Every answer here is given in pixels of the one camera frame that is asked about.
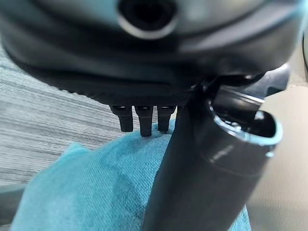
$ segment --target black cylindrical tube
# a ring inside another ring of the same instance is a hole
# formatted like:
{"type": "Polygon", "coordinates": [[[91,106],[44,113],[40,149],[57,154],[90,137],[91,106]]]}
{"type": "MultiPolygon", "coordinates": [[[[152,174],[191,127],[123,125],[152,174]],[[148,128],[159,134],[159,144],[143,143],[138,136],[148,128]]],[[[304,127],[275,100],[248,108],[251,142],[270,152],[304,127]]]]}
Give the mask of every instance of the black cylindrical tube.
{"type": "Polygon", "coordinates": [[[260,112],[250,133],[210,104],[186,106],[154,180],[143,231],[224,231],[256,186],[282,128],[260,112]]]}

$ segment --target beige surface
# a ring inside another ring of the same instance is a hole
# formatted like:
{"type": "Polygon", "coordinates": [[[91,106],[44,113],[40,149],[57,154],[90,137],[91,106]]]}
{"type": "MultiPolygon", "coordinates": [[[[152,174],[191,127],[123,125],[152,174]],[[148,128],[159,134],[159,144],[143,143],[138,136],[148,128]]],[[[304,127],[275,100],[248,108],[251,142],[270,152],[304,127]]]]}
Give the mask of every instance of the beige surface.
{"type": "Polygon", "coordinates": [[[308,88],[270,96],[263,110],[279,118],[284,137],[248,203],[253,230],[308,230],[308,88]]]}

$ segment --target round hole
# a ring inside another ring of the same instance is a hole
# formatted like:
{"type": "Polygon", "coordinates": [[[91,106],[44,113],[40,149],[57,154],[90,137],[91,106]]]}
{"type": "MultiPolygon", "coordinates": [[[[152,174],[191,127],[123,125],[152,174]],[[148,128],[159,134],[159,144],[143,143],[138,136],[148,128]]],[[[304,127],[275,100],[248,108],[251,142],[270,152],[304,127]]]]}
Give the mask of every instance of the round hole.
{"type": "Polygon", "coordinates": [[[123,0],[119,4],[119,23],[133,36],[160,39],[176,26],[176,8],[168,1],[123,0]]]}

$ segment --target blue towel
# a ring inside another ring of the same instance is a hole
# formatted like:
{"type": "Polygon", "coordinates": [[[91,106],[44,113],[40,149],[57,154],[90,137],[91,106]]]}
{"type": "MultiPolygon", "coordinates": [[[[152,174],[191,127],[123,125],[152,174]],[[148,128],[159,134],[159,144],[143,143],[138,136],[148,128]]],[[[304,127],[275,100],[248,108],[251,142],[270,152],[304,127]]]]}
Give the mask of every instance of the blue towel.
{"type": "MultiPolygon", "coordinates": [[[[174,129],[133,132],[95,151],[78,143],[27,186],[12,231],[138,231],[174,129]]],[[[250,231],[246,208],[231,231],[250,231]]]]}

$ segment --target gray carpet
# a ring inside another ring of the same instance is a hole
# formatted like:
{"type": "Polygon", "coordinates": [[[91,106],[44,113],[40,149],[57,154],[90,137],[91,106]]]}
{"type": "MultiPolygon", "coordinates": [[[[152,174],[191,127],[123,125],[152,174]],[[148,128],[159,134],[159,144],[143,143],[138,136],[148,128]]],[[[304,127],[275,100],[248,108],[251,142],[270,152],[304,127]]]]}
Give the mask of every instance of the gray carpet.
{"type": "Polygon", "coordinates": [[[0,46],[0,186],[27,183],[74,141],[95,149],[123,135],[109,106],[39,82],[0,46]]]}

